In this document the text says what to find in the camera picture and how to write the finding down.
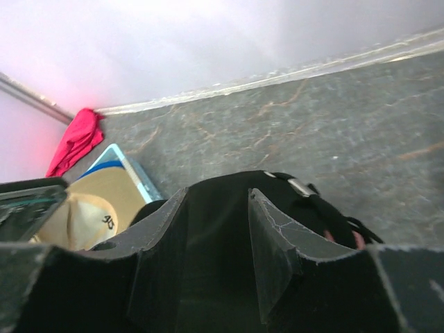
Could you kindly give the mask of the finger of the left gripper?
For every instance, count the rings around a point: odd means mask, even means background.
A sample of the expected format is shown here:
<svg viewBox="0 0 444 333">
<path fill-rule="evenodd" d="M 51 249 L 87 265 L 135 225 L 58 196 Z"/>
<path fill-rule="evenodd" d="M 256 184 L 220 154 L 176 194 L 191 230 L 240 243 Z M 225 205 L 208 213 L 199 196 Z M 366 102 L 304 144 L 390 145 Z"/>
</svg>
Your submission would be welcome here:
<svg viewBox="0 0 444 333">
<path fill-rule="evenodd" d="M 67 188 L 60 177 L 2 183 L 1 241 L 29 241 L 63 204 Z"/>
</svg>

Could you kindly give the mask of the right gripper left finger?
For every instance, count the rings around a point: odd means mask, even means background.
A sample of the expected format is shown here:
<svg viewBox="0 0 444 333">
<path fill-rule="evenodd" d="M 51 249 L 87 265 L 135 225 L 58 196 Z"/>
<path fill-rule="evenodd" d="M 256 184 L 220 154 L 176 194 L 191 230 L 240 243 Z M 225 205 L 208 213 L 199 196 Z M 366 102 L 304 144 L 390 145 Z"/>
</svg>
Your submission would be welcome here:
<svg viewBox="0 0 444 333">
<path fill-rule="evenodd" d="M 175 332 L 187 190 L 91 250 L 1 245 L 2 332 Z"/>
</svg>

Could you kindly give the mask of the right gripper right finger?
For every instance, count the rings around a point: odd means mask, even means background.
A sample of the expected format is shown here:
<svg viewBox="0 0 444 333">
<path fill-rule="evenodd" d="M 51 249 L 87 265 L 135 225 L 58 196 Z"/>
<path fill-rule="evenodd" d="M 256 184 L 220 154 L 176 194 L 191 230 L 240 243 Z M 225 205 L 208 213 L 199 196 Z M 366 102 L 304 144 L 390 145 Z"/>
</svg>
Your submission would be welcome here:
<svg viewBox="0 0 444 333">
<path fill-rule="evenodd" d="M 443 249 L 353 250 L 312 232 L 259 190 L 248 213 L 261 322 L 269 332 L 442 332 Z"/>
</svg>

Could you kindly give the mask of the tan sport cap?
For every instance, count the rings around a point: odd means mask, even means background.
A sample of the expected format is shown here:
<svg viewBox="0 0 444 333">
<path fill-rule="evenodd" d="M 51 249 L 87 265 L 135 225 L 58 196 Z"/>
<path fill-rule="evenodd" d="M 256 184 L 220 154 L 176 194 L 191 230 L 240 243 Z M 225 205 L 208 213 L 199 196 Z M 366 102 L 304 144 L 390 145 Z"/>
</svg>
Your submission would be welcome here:
<svg viewBox="0 0 444 333">
<path fill-rule="evenodd" d="M 89 250 L 128 229 L 145 204 L 125 169 L 99 169 L 67 188 L 63 204 L 30 242 Z"/>
</svg>

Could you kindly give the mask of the black NY cap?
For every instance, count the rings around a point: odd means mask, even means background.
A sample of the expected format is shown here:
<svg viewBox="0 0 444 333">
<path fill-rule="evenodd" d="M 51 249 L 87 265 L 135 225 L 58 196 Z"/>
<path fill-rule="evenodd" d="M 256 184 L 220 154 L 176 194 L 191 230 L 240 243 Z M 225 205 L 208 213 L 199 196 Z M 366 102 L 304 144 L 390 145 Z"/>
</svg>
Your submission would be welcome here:
<svg viewBox="0 0 444 333">
<path fill-rule="evenodd" d="M 259 316 L 250 242 L 248 194 L 260 190 L 281 212 L 324 237 L 355 231 L 367 244 L 380 238 L 361 221 L 287 173 L 244 171 L 189 188 L 179 332 L 265 332 Z"/>
</svg>

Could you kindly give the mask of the blue perforated plastic basket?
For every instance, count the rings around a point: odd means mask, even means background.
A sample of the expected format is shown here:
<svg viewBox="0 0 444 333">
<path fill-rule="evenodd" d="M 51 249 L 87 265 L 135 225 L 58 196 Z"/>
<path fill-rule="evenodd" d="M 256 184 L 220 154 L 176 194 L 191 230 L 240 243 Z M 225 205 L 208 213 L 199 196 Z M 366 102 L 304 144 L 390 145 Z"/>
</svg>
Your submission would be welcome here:
<svg viewBox="0 0 444 333">
<path fill-rule="evenodd" d="M 102 152 L 102 154 L 99 155 L 89 169 L 95 164 L 110 160 L 119 160 L 123 164 L 123 168 L 121 169 L 124 169 L 130 176 L 146 203 L 152 203 L 154 201 L 163 199 L 162 194 L 153 184 L 152 180 L 142 168 L 141 164 L 131 157 L 127 157 L 117 144 L 109 145 Z"/>
</svg>

